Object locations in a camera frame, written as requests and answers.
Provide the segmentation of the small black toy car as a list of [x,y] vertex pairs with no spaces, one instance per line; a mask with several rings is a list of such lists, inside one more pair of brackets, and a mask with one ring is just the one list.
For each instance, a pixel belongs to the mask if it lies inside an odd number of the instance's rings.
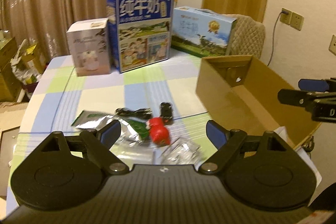
[[160,117],[162,118],[164,124],[173,124],[173,108],[171,103],[162,102],[160,104]]

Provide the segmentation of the red toy figure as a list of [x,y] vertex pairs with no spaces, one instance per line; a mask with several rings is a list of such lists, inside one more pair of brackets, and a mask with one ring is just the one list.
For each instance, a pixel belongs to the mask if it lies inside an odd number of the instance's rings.
[[169,130],[165,127],[161,117],[151,118],[146,122],[152,142],[156,145],[170,145]]

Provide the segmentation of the wall switch plate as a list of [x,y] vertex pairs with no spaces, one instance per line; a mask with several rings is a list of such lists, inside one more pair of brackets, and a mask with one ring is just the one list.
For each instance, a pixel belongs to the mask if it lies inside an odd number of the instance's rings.
[[333,35],[329,45],[329,52],[336,56],[336,36]]

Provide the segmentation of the dark blue milk carton box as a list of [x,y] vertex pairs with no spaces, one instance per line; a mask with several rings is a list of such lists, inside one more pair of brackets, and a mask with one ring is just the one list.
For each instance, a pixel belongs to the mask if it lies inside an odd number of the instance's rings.
[[112,58],[120,73],[167,60],[174,0],[106,0]]

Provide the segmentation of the wall socket with plug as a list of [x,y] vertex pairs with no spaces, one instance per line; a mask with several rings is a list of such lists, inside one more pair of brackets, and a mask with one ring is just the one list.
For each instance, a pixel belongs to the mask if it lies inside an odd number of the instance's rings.
[[292,12],[288,9],[282,8],[280,15],[280,22],[290,25]]

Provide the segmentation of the clear plastic bag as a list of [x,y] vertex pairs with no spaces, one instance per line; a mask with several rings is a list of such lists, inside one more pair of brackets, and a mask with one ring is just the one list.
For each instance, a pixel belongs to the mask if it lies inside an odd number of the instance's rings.
[[184,137],[175,139],[160,156],[160,162],[164,165],[198,166],[204,160],[200,145]]

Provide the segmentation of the quilted beige chair cover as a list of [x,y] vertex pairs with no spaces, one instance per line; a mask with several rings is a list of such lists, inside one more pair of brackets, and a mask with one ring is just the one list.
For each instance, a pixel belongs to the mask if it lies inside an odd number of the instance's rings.
[[266,37],[264,24],[246,15],[226,14],[226,16],[236,19],[230,36],[229,55],[252,55],[259,59]]

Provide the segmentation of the white humidifier box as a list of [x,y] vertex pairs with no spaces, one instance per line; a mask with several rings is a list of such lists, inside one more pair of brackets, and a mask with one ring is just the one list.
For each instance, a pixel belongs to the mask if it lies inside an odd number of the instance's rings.
[[111,73],[107,23],[107,18],[81,20],[68,28],[68,47],[79,77]]

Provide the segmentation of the dark picture frame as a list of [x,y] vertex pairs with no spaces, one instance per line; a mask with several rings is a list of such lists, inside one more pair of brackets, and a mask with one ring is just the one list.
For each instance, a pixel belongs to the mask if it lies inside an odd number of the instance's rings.
[[7,185],[10,175],[11,161],[13,159],[18,133],[19,127],[1,132],[1,198],[6,198],[7,196]]

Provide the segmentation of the brown cardboard box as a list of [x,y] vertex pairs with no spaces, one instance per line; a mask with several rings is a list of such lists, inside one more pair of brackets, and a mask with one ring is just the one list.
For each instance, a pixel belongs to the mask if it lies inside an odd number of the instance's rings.
[[292,89],[272,69],[250,55],[203,57],[196,94],[211,118],[230,130],[262,135],[284,127],[287,143],[297,148],[320,127],[305,109],[281,104],[281,89]]

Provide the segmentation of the light blue milk box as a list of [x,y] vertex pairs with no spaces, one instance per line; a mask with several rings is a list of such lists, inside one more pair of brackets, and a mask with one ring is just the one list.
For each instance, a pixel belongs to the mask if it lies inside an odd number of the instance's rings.
[[236,18],[188,6],[173,10],[171,47],[194,56],[230,54]]

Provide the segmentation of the small open cardboard box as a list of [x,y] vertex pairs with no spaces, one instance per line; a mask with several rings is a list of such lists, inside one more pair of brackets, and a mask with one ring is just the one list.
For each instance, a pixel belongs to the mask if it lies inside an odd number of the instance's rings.
[[46,69],[46,58],[38,43],[24,50],[22,60],[37,75],[42,75]]

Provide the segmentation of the checkered table cloth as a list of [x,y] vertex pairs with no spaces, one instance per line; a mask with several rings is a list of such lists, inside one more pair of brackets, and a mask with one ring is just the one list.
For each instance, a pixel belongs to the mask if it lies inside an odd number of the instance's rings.
[[[189,137],[205,157],[211,156],[215,148],[206,139],[205,124],[212,118],[196,94],[200,66],[200,58],[175,52],[166,61],[126,73],[77,77],[70,57],[54,59],[26,110],[16,160],[52,130],[76,134],[71,123],[83,110],[113,113],[120,107],[149,107],[158,114],[163,101],[173,106],[171,137]],[[192,191],[195,178],[191,168],[170,175],[152,166],[130,184],[115,178],[106,193],[65,212],[33,212],[12,202],[6,223],[297,223],[308,215],[306,209],[260,215],[216,192],[213,178],[202,178],[199,193]]]

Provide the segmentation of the silver green foil pouch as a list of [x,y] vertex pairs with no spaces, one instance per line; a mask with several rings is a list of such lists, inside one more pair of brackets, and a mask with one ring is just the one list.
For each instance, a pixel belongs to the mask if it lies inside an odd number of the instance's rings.
[[71,124],[81,130],[96,130],[96,138],[105,146],[123,143],[129,146],[147,145],[150,142],[146,123],[108,113],[83,110]]

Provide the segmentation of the wall socket plain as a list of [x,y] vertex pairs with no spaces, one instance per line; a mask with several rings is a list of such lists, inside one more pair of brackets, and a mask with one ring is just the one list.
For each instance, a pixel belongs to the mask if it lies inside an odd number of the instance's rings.
[[292,13],[291,15],[291,21],[290,21],[290,26],[298,31],[302,30],[304,22],[304,17],[302,15],[299,15],[295,12]]

